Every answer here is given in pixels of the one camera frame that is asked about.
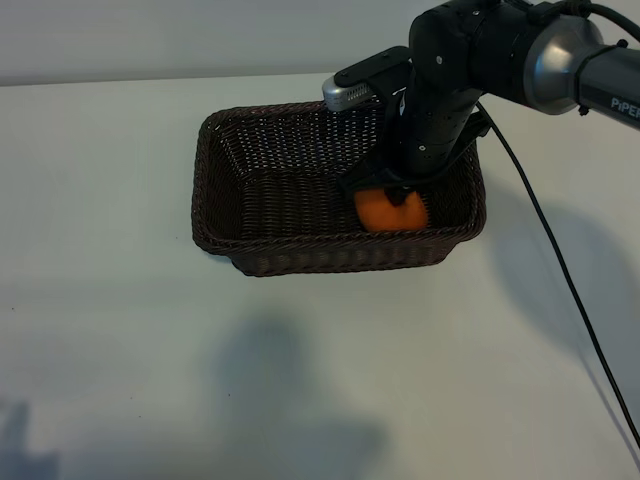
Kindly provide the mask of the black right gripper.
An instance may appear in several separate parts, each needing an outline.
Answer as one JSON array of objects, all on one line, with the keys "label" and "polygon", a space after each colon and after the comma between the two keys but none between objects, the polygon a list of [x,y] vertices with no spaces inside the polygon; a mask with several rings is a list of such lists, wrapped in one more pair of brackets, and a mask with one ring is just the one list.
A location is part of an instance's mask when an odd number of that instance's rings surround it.
[{"label": "black right gripper", "polygon": [[383,96],[389,124],[383,140],[384,167],[356,164],[338,177],[346,196],[386,188],[393,206],[401,206],[414,188],[441,176],[454,146],[481,96],[475,88],[438,87],[410,82]]}]

